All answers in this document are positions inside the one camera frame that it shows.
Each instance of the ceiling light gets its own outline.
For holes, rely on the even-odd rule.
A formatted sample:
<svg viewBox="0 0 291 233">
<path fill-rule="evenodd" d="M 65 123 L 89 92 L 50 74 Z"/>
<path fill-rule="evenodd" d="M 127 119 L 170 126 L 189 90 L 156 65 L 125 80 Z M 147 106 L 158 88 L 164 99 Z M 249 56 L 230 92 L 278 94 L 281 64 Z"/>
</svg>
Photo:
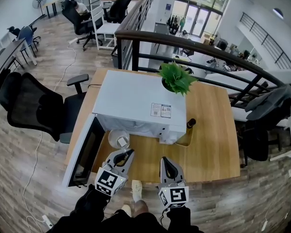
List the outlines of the ceiling light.
<svg viewBox="0 0 291 233">
<path fill-rule="evenodd" d="M 278 9 L 278 8 L 274 8 L 273 11 L 274 11 L 274 13 L 275 13 L 278 17 L 280 17 L 281 19 L 283 19 L 283 13 L 282 13 L 282 11 L 281 11 L 280 9 Z"/>
</svg>

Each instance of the open microwave door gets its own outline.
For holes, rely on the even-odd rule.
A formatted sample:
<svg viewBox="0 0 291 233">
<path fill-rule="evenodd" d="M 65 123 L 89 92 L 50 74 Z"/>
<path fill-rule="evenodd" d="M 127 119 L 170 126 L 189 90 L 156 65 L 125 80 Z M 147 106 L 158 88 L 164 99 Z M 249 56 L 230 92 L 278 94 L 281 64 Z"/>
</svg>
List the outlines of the open microwave door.
<svg viewBox="0 0 291 233">
<path fill-rule="evenodd" d="M 105 131 L 96 114 L 90 114 L 73 149 L 62 182 L 63 186 L 87 184 L 104 134 Z"/>
</svg>

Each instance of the gray jacket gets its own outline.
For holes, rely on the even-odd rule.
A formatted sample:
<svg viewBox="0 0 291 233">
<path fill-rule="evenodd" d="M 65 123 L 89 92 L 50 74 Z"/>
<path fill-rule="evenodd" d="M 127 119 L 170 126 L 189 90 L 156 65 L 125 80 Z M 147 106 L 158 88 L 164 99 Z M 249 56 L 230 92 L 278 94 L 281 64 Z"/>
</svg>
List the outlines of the gray jacket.
<svg viewBox="0 0 291 233">
<path fill-rule="evenodd" d="M 258 120 L 273 109 L 281 107 L 286 99 L 291 99 L 291 86 L 286 85 L 281 88 L 277 88 L 261 97 L 255 98 L 248 103 L 245 111 L 252 111 L 248 116 L 247 120 Z"/>
</svg>

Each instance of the white shoe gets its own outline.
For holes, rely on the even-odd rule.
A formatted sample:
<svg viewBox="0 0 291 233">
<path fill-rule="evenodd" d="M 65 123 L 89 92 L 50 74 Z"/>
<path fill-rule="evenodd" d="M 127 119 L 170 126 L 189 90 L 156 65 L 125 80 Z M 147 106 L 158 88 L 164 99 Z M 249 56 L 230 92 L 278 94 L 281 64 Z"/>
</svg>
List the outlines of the white shoe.
<svg viewBox="0 0 291 233">
<path fill-rule="evenodd" d="M 141 181 L 132 180 L 131 182 L 132 198 L 135 202 L 141 200 L 142 183 Z"/>
<path fill-rule="evenodd" d="M 128 216 L 130 216 L 130 217 L 131 217 L 131 208 L 130 208 L 130 206 L 129 206 L 129 205 L 127 205 L 127 204 L 124 204 L 124 205 L 122 206 L 122 210 L 123 210 L 123 211 L 125 211 L 125 212 L 126 212 L 126 214 L 127 214 Z"/>
</svg>

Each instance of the electric fan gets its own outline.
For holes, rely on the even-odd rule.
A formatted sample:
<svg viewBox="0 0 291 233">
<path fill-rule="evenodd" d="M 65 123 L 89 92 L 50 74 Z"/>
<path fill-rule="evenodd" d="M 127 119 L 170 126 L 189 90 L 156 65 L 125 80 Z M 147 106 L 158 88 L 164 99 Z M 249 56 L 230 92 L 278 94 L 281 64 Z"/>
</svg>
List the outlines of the electric fan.
<svg viewBox="0 0 291 233">
<path fill-rule="evenodd" d="M 43 17 L 46 16 L 45 14 L 43 14 L 43 11 L 42 11 L 42 6 L 43 6 L 44 4 L 46 4 L 46 2 L 47 2 L 47 0 L 33 0 L 33 1 L 32 1 L 32 6 L 33 6 L 33 8 L 35 8 L 35 9 L 40 8 L 41 13 L 42 13 L 41 18 L 43 18 Z"/>
</svg>

